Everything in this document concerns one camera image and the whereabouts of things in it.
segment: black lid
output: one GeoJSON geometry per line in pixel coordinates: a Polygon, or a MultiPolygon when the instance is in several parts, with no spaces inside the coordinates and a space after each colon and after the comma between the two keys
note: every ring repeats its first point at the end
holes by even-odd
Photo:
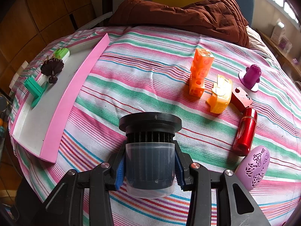
{"type": "Polygon", "coordinates": [[[119,129],[126,134],[137,132],[166,132],[173,135],[182,129],[182,120],[171,114],[140,112],[119,120],[119,129]]]}

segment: wooden shelf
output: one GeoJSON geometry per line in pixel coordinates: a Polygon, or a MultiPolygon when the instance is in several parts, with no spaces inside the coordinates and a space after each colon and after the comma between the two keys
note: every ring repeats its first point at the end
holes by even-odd
{"type": "Polygon", "coordinates": [[[278,55],[277,60],[280,64],[280,66],[283,66],[283,64],[286,64],[287,66],[289,66],[291,68],[293,73],[298,76],[298,78],[301,78],[301,66],[295,65],[295,63],[293,62],[293,58],[289,54],[284,53],[284,51],[282,49],[280,49],[278,45],[276,45],[274,42],[272,42],[272,40],[270,39],[269,36],[262,33],[260,30],[256,29],[256,31],[260,35],[261,39],[264,40],[278,55]]]}

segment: yellow 3d printed object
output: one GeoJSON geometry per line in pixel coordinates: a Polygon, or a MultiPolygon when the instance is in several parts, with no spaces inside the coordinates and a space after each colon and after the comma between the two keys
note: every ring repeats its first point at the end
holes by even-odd
{"type": "Polygon", "coordinates": [[[206,103],[210,105],[210,112],[222,113],[230,103],[231,94],[232,80],[217,75],[217,82],[213,83],[212,96],[206,100],[206,103]]]}

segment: red metallic cylinder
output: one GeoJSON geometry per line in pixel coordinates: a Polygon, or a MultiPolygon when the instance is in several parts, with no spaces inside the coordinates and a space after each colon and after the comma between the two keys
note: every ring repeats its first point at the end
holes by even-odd
{"type": "Polygon", "coordinates": [[[257,111],[246,108],[233,144],[233,152],[238,156],[247,156],[251,150],[257,124],[257,111]]]}

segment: brown blanket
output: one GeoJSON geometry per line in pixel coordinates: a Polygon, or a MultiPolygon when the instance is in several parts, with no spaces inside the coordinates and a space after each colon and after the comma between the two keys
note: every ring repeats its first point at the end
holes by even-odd
{"type": "Polygon", "coordinates": [[[111,25],[167,25],[249,47],[248,22],[235,0],[204,0],[183,8],[143,0],[125,0],[111,25]]]}

